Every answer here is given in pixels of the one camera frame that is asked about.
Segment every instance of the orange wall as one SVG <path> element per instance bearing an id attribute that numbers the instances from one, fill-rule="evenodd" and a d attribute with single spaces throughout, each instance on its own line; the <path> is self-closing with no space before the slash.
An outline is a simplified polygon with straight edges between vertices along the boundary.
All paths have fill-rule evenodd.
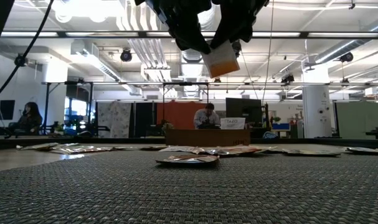
<path id="1" fill-rule="evenodd" d="M 194 129 L 194 114 L 206 107 L 205 103 L 178 103 L 171 101 L 165 103 L 165 120 L 174 125 L 175 129 Z M 163 120 L 163 103 L 157 104 L 157 124 Z"/>

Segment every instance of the white column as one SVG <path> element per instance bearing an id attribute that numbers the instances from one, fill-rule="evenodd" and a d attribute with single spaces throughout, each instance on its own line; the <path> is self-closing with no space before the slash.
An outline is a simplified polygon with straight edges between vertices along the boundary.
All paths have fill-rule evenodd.
<path id="1" fill-rule="evenodd" d="M 44 73 L 44 82 L 65 82 L 67 81 L 68 75 L 68 65 L 57 59 L 53 58 L 49 63 L 44 64 L 43 73 Z M 49 94 L 49 105 L 47 110 L 47 125 L 51 125 L 54 121 L 59 123 L 64 123 L 64 101 L 65 94 L 67 92 L 67 86 L 59 85 L 56 88 L 56 84 L 50 86 L 50 90 L 53 90 Z M 46 85 L 43 85 L 43 101 L 45 105 L 45 94 L 46 94 Z"/>
<path id="2" fill-rule="evenodd" d="M 303 70 L 305 83 L 328 83 L 328 68 L 317 65 L 314 70 Z M 310 85 L 303 87 L 304 127 L 306 138 L 331 137 L 331 114 L 328 86 Z"/>

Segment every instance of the foil pouch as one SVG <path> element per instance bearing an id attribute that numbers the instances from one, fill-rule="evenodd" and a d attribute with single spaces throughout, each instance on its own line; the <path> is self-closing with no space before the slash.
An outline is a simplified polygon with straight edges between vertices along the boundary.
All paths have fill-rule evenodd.
<path id="1" fill-rule="evenodd" d="M 233 156 L 251 154 L 256 152 L 262 152 L 264 149 L 259 149 L 255 146 L 229 146 L 229 147 L 198 147 L 192 152 L 195 154 L 210 154 L 219 156 Z"/>
<path id="2" fill-rule="evenodd" d="M 333 151 L 312 151 L 304 149 L 282 149 L 287 156 L 340 156 L 341 152 Z"/>
<path id="3" fill-rule="evenodd" d="M 168 146 L 147 146 L 147 147 L 141 147 L 140 150 L 144 151 L 159 151 L 162 149 L 168 148 Z"/>
<path id="4" fill-rule="evenodd" d="M 52 148 L 51 152 L 59 154 L 79 154 L 86 152 L 107 152 L 115 150 L 114 147 L 96 147 L 96 146 L 57 146 Z"/>
<path id="5" fill-rule="evenodd" d="M 156 160 L 161 164 L 212 164 L 219 160 L 219 156 L 210 155 L 180 155 L 169 156 L 164 160 Z"/>
<path id="6" fill-rule="evenodd" d="M 160 152 L 193 152 L 195 148 L 193 146 L 168 146 Z"/>
<path id="7" fill-rule="evenodd" d="M 346 150 L 353 154 L 378 155 L 378 149 L 369 149 L 364 147 L 347 147 Z"/>
<path id="8" fill-rule="evenodd" d="M 26 146 L 26 147 L 21 147 L 17 146 L 17 150 L 40 150 L 40 151 L 49 151 L 51 150 L 52 147 L 58 146 L 58 143 L 46 143 L 46 144 L 38 144 L 35 146 Z"/>

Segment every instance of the potted plant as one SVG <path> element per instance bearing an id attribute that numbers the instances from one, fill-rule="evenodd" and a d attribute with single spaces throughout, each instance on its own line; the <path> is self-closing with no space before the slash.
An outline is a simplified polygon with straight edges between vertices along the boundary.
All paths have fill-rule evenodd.
<path id="1" fill-rule="evenodd" d="M 279 123 L 280 123 L 279 121 L 281 121 L 281 118 L 279 118 L 279 117 L 274 117 L 274 118 L 273 118 L 273 121 L 276 122 L 277 124 L 279 124 Z"/>
<path id="2" fill-rule="evenodd" d="M 54 129 L 54 133 L 63 135 L 64 134 L 64 124 L 59 124 Z"/>

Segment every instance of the textured floor mat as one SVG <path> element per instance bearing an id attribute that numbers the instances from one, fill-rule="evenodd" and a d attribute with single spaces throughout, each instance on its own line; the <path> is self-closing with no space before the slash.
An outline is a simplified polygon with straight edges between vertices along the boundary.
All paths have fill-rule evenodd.
<path id="1" fill-rule="evenodd" d="M 0 223 L 378 223 L 378 157 L 120 151 L 0 172 Z"/>

